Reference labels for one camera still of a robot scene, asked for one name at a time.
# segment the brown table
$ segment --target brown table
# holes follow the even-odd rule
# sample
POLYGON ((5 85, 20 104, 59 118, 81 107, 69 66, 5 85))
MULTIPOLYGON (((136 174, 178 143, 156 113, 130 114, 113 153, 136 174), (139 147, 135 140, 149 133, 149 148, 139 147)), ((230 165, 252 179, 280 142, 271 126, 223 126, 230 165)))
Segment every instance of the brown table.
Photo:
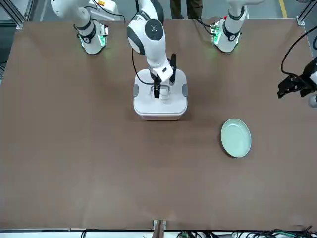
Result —
MULTIPOLYGON (((135 114, 125 26, 109 26, 97 56, 71 23, 16 34, 0 88, 0 228, 317 228, 317 113, 299 94, 277 98, 281 60, 303 33, 296 20, 246 21, 230 55, 191 20, 167 20, 167 54, 189 86, 177 122, 135 114), (219 143, 229 118, 251 130, 244 159, 219 143)), ((311 59, 303 39, 285 69, 311 59)))

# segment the white plate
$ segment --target white plate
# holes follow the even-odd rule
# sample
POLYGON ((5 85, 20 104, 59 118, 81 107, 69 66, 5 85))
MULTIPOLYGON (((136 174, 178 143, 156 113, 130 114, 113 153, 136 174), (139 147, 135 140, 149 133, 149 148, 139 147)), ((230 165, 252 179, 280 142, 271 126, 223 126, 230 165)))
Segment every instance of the white plate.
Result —
POLYGON ((241 158, 251 149, 251 133, 239 119, 229 119, 221 129, 221 142, 229 155, 241 158))

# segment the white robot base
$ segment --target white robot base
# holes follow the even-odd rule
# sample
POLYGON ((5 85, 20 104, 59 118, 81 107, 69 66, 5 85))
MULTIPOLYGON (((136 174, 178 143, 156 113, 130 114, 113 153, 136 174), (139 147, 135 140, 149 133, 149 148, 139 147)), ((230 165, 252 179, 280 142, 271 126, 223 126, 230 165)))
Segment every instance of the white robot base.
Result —
POLYGON ((223 32, 224 21, 224 19, 221 19, 211 26, 211 41, 220 51, 230 53, 238 44, 241 33, 239 33, 234 41, 229 41, 228 37, 223 32))
POLYGON ((86 43, 85 40, 79 37, 82 47, 90 55, 98 54, 104 47, 106 47, 109 28, 98 21, 93 20, 96 26, 96 33, 91 39, 90 43, 86 43))
MULTIPOLYGON (((150 71, 138 72, 140 79, 153 83, 150 71)), ((160 98, 154 98, 153 85, 146 85, 135 77, 133 106, 135 112, 144 120, 178 120, 187 110, 187 80, 181 70, 176 70, 174 85, 162 83, 160 98)))

